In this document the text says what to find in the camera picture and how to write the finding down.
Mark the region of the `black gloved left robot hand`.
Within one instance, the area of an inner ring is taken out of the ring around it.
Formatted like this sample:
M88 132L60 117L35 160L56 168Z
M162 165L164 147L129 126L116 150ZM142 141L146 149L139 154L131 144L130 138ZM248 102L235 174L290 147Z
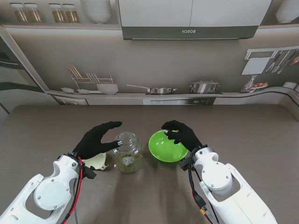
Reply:
M121 140L102 143L103 136L111 129L120 127L121 121L109 121L93 127L82 138L73 150L73 154L83 160L95 157L98 154L106 153L122 145Z

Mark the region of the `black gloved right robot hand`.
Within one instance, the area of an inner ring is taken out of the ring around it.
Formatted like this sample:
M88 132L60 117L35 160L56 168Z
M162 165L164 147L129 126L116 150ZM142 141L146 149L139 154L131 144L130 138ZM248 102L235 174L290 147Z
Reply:
M181 143L190 152L203 147L194 131L184 123L172 120L165 122L161 128L169 140L174 140L174 144Z

